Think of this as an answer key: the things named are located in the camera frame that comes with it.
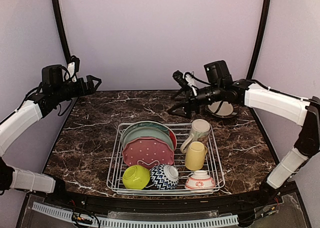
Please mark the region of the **black striped rim plate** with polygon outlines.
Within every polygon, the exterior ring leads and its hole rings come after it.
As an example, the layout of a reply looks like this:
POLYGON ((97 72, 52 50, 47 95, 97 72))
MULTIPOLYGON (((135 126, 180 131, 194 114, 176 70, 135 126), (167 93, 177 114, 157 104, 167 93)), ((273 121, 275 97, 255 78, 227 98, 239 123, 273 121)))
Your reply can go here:
POLYGON ((223 101, 214 102, 211 105, 206 105, 205 110, 212 116, 221 118, 221 119, 229 119, 235 117, 239 113, 239 106, 223 101))

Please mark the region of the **light green plate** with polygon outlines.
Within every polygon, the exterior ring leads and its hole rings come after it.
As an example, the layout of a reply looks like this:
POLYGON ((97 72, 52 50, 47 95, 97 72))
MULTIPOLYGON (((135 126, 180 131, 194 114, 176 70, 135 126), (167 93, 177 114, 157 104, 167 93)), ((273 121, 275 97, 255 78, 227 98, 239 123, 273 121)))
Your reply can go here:
POLYGON ((124 148, 127 143, 138 139, 138 138, 156 138, 161 140, 169 145, 169 147, 174 150, 174 143, 171 140, 170 136, 165 132, 161 131, 158 128, 152 127, 136 127, 133 129, 127 128, 123 132, 122 136, 122 147, 124 148))

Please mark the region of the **teal patterned plate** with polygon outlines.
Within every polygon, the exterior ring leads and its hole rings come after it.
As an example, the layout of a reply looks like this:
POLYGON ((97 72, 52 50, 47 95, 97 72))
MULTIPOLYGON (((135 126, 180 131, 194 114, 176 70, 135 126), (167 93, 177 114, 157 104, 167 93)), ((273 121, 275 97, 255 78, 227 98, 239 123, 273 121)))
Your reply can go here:
POLYGON ((144 120, 144 121, 133 123, 129 127, 127 127, 122 133, 121 138, 124 139, 129 134, 129 132, 133 131, 134 129, 143 128, 143 127, 158 129, 162 131, 164 134, 166 134, 167 136, 170 136, 169 128, 166 125, 157 121, 144 120))

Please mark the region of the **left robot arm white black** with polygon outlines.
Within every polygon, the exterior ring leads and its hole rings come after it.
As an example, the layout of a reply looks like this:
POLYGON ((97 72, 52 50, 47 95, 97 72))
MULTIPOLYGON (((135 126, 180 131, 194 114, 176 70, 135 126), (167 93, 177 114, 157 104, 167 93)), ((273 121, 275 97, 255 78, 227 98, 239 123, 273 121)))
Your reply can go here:
MULTIPOLYGON (((92 75, 86 76, 87 81, 63 82, 59 85, 40 86, 41 92, 27 96, 20 108, 0 122, 0 156, 3 157, 11 144, 29 127, 46 117, 57 106, 73 98, 91 95, 96 92, 102 80, 92 75)), ((37 173, 7 165, 0 160, 0 194, 6 190, 16 189, 36 191, 50 194, 60 206, 67 206, 71 201, 70 194, 62 187, 55 187, 56 180, 43 173, 37 173)))

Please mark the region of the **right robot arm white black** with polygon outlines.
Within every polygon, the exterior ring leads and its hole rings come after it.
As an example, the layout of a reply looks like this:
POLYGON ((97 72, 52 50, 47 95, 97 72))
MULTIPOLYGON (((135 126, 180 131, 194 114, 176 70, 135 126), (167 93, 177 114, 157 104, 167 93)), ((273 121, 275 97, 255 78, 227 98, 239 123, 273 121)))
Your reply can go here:
POLYGON ((258 109, 287 119, 301 127, 293 148, 268 174, 255 193, 255 201, 266 205, 285 181, 311 157, 320 151, 320 100, 298 97, 262 85, 257 80, 240 79, 226 85, 200 88, 196 94, 186 97, 167 112, 173 116, 190 119, 199 113, 201 105, 229 102, 258 109))

